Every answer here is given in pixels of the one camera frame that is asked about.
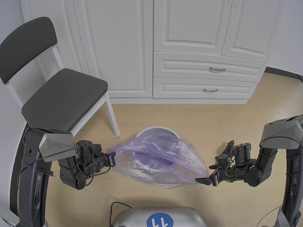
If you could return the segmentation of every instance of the beige floor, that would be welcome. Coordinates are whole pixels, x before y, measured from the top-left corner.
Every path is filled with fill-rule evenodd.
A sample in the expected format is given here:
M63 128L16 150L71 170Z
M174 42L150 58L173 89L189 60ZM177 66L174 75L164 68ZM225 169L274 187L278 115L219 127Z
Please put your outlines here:
M76 135L75 141L91 140L105 150L146 127L160 125L173 129L192 143L206 164L211 165L230 140L236 144L250 142L252 158L257 157L264 124L303 113L303 85L296 79L265 73L246 105L116 104L113 108L120 138L114 136L105 109L101 108ZM46 204L50 227L108 227L113 201L133 207L189 206L201 211L212 227L255 227L283 201L286 159L285 150L279 150L271 177L255 188L243 182L223 182L218 187L153 189L127 179L113 168L78 191L60 181L58 163L53 163L52 170L56 177L50 178ZM124 209L115 206L113 217ZM265 217L259 226L273 226L276 213ZM303 226L302 219L298 226Z

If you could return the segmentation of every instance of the translucent trash bag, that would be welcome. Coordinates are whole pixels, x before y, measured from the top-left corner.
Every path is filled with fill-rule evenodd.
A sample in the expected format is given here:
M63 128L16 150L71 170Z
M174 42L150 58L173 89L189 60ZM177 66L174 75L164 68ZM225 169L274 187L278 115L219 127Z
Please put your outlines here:
M208 169L193 145L166 133L135 137L108 149L115 151L116 167L124 176L160 188L199 184Z

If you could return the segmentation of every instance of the white wall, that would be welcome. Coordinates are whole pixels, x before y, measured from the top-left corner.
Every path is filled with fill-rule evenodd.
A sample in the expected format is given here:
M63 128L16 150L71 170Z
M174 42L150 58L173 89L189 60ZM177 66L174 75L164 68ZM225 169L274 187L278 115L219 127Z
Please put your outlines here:
M21 0L0 0L0 43L23 23ZM13 78L12 85L25 102L44 82L40 68L34 60ZM0 219L3 217L14 223L18 223L18 218L9 210L10 179L24 127L21 109L0 81ZM0 226L7 225L0 220Z
M267 66L303 75L303 0L285 0L279 32Z

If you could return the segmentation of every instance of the cabinet base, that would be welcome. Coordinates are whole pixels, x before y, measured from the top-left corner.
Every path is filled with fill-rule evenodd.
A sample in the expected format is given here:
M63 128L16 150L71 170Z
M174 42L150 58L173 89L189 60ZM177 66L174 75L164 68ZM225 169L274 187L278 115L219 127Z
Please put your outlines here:
M112 104L246 104L248 99L111 97Z

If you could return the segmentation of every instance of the chair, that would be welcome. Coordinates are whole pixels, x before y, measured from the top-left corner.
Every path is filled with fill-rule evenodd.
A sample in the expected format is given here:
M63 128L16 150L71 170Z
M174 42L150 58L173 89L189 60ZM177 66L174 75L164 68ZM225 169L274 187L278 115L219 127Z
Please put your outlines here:
M106 81L64 68L54 26L48 17L33 19L15 29L0 45L0 78L22 108L30 127L57 129L75 136L105 104L114 134L120 136ZM52 48L59 72L23 105L10 79L31 60Z

